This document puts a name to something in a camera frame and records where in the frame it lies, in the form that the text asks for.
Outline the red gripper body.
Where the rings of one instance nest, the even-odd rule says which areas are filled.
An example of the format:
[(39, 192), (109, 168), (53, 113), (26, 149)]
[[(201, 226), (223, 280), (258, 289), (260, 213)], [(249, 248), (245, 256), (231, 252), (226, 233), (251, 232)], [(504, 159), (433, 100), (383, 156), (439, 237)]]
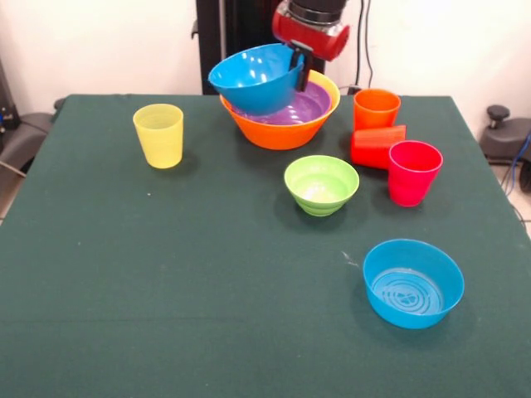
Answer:
[(343, 51), (349, 26), (341, 22), (346, 2), (280, 2), (272, 20), (276, 39), (310, 48), (313, 55), (333, 61)]

